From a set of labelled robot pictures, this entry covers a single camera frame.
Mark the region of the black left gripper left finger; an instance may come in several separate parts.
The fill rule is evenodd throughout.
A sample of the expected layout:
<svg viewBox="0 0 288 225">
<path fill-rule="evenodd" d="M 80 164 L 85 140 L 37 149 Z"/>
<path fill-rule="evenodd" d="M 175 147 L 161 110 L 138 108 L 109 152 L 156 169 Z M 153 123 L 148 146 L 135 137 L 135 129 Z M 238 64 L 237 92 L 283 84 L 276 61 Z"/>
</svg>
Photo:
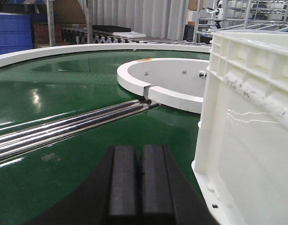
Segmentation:
<svg viewBox="0 0 288 225">
<path fill-rule="evenodd" d="M 132 146 L 110 146 L 89 176 L 27 225 L 135 225 L 138 162 Z"/>
</svg>

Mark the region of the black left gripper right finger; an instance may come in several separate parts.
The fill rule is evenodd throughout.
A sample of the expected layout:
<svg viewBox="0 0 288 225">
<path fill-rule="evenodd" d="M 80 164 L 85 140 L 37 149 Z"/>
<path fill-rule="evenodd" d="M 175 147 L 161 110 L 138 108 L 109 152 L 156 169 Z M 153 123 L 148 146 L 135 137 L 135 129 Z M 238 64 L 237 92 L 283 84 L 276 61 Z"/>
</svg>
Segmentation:
<svg viewBox="0 0 288 225">
<path fill-rule="evenodd" d="M 168 145 L 145 145 L 140 171 L 143 225 L 218 224 L 182 174 Z"/>
</svg>

